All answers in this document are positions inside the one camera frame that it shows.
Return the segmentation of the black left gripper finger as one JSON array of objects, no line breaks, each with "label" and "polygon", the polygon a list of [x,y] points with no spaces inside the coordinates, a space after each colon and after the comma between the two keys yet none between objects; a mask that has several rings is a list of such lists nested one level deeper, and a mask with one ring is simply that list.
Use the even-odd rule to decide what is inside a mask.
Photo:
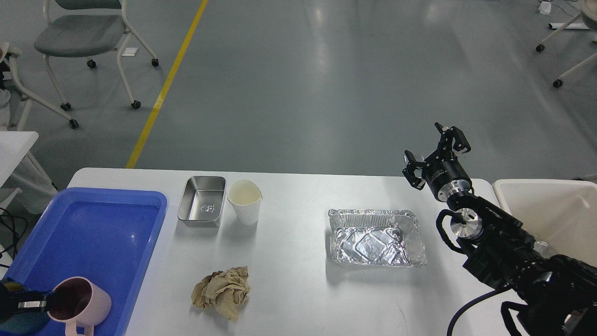
[{"label": "black left gripper finger", "polygon": [[54,291],[15,291],[9,292],[9,312],[47,312],[57,304],[58,295]]}]

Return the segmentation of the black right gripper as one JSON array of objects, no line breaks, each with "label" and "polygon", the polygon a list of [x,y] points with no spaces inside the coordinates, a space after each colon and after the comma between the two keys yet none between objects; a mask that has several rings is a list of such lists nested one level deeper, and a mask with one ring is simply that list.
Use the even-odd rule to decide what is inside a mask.
[{"label": "black right gripper", "polygon": [[[472,189],[472,181],[457,157],[457,153],[468,153],[472,148],[460,128],[444,127],[440,123],[434,126],[440,133],[437,149],[427,157],[427,162],[417,161],[411,151],[405,150],[406,166],[402,173],[411,187],[422,190],[427,182],[435,199],[447,202],[450,196]],[[422,178],[415,175],[418,170]]]}]

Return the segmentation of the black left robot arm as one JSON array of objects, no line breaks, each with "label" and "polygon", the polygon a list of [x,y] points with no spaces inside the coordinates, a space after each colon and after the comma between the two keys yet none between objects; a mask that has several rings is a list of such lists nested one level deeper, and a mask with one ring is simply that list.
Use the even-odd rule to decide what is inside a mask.
[{"label": "black left robot arm", "polygon": [[46,313],[57,304],[55,291],[36,291],[16,281],[0,285],[1,320],[26,313]]}]

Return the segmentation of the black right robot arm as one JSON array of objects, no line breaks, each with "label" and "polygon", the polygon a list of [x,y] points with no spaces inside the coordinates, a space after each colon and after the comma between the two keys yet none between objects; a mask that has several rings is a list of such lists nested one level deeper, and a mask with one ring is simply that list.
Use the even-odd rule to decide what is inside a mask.
[{"label": "black right robot arm", "polygon": [[465,270],[492,288],[460,308],[446,334],[452,335],[458,318],[469,308],[512,290],[523,303],[504,301],[500,306],[510,335],[521,334],[520,324],[530,336],[594,336],[595,266],[562,254],[546,258],[536,251],[535,237],[523,230],[520,220],[475,195],[457,157],[471,150],[463,132],[455,126],[434,125],[441,135],[437,148],[422,161],[405,151],[403,176],[416,189],[429,185],[435,200],[446,204],[436,219],[440,238],[450,250],[467,257]]}]

